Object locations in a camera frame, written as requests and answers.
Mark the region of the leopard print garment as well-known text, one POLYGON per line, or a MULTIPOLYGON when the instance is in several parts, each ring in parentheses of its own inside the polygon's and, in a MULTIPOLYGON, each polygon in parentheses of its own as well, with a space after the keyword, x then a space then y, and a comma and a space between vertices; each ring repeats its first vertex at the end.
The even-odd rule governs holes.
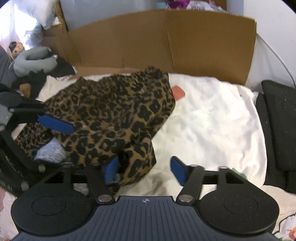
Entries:
POLYGON ((56 139, 79 167, 119 159, 112 193, 140 181, 156 164, 152 139, 175 108, 169 75, 153 66, 99 81, 79 78, 45 102, 54 117, 74 126, 70 135, 29 123, 16 137, 29 157, 56 139))

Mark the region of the light blue knitted cloth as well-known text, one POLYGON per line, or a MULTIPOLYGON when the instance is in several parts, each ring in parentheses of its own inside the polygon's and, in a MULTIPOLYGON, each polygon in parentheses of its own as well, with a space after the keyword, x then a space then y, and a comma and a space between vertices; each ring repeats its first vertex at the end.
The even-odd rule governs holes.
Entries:
POLYGON ((50 163, 62 163, 68 159, 64 148, 56 138, 52 138, 46 145, 37 150, 34 160, 50 163))

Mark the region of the white patterned bed sheet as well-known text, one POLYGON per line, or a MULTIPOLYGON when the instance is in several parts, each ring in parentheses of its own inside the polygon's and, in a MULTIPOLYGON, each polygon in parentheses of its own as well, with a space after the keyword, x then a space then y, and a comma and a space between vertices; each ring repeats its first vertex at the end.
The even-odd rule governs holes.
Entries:
POLYGON ((166 207, 181 189, 169 168, 173 155, 208 170, 226 164, 246 176, 280 206, 276 227, 264 240, 295 240, 295 195, 263 183, 267 152, 255 109, 257 94, 213 77, 170 74, 169 80, 185 96, 152 140, 157 158, 154 168, 138 183, 119 191, 122 202, 133 195, 134 206, 124 211, 117 205, 107 225, 92 222, 88 232, 70 235, 69 240, 226 240, 202 224, 173 221, 160 226, 157 210, 166 207))

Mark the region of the small plush toy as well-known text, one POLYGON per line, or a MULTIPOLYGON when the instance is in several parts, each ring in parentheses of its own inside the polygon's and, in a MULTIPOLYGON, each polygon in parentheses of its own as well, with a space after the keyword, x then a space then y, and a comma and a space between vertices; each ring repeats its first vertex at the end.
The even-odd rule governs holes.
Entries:
POLYGON ((16 57, 22 53, 22 51, 25 51, 25 48, 21 42, 12 41, 9 45, 9 49, 11 51, 11 56, 13 59, 16 59, 16 57))

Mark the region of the black fabric cushion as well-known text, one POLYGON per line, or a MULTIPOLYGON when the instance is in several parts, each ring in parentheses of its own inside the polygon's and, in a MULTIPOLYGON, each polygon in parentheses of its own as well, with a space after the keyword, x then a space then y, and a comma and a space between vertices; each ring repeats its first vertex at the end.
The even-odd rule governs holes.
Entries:
POLYGON ((267 153, 265 185, 295 194, 295 89, 271 80, 256 100, 267 153))

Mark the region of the brown cardboard sheet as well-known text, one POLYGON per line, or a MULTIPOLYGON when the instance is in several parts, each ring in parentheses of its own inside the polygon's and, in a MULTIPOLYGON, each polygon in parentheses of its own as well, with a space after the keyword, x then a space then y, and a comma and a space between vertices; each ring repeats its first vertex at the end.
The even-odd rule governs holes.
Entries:
POLYGON ((244 85, 256 22, 214 11, 155 10, 105 19, 42 44, 77 67, 79 76, 131 73, 154 66, 244 85))

